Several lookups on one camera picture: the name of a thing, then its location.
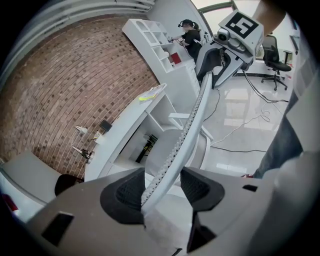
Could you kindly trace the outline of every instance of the white shelving unit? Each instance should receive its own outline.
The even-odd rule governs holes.
[[[167,84],[165,92],[176,111],[190,113],[200,90],[194,60],[186,52],[186,56],[179,54],[180,59],[186,61],[178,64],[170,62],[169,56],[178,53],[181,46],[168,42],[170,35],[160,22],[129,19],[122,31],[143,56],[158,81]]]

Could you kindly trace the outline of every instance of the glossy floor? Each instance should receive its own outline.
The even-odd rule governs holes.
[[[290,98],[292,84],[289,79],[284,81],[288,89],[285,90],[281,84],[278,84],[277,91],[274,91],[275,84],[272,81],[266,80],[261,83],[260,77],[249,77],[249,79],[270,100],[289,100]],[[279,128],[287,103],[275,103],[278,109],[273,104],[265,104],[266,102],[253,91],[243,76],[229,79],[219,88],[219,92],[220,100],[216,111],[203,124],[212,134],[213,142],[222,140],[241,124],[259,116],[262,111],[265,111],[265,119],[269,118],[269,122],[259,116],[213,146],[231,151],[266,151]],[[218,91],[212,90],[205,117],[212,114],[218,98]],[[232,176],[253,174],[265,155],[264,152],[258,151],[229,152],[217,148],[211,148],[209,154],[207,171]]]

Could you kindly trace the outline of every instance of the white wall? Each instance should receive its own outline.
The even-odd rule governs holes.
[[[146,15],[151,21],[162,23],[171,36],[184,34],[182,27],[178,27],[178,24],[185,19],[192,20],[199,25],[201,38],[204,31],[209,34],[206,24],[190,0],[157,0]]]

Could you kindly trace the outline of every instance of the white desk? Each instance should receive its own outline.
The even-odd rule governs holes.
[[[175,112],[164,90],[150,101],[141,102],[137,96],[113,122],[111,129],[102,135],[103,142],[93,149],[93,159],[85,165],[84,180],[87,182],[106,176],[121,150],[143,121],[154,134],[159,135],[172,127],[166,119],[170,113]]]

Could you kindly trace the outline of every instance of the black office chair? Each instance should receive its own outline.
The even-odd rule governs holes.
[[[287,90],[288,87],[281,81],[280,71],[288,72],[291,70],[291,67],[279,61],[277,39],[272,35],[267,35],[263,40],[262,47],[264,50],[264,63],[267,67],[272,68],[275,73],[274,75],[270,75],[270,77],[263,78],[261,83],[263,83],[264,80],[273,80],[275,83],[275,91],[277,90],[277,82],[284,85],[284,90]]]

